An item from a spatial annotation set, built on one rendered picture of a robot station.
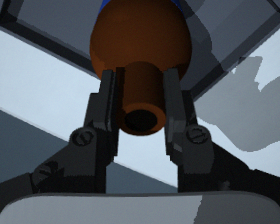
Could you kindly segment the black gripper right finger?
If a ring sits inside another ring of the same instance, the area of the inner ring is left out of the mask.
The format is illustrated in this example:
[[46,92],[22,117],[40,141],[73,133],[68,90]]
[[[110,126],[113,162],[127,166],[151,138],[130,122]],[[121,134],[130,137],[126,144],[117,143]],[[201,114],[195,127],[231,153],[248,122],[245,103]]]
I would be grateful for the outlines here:
[[166,156],[177,166],[178,193],[254,192],[280,206],[280,177],[250,169],[212,141],[210,131],[198,124],[191,90],[181,90],[177,68],[164,71],[163,92]]

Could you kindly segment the brown bottle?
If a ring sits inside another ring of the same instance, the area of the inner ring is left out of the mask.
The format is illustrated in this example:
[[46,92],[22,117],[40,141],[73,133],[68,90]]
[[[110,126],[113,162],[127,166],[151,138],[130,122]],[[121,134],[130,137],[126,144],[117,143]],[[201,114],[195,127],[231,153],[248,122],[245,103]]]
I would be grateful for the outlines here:
[[192,58],[191,34],[179,0],[103,0],[89,43],[93,69],[117,72],[116,124],[149,136],[166,124],[163,71],[179,81]]

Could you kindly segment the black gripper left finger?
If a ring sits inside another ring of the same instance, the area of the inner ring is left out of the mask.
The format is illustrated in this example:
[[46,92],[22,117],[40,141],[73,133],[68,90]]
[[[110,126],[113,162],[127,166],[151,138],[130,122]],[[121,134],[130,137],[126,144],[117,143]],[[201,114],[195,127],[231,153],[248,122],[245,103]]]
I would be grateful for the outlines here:
[[118,155],[118,88],[117,73],[103,70],[99,92],[90,93],[83,127],[71,133],[68,145],[33,173],[0,183],[0,213],[11,201],[36,193],[106,193],[106,167]]

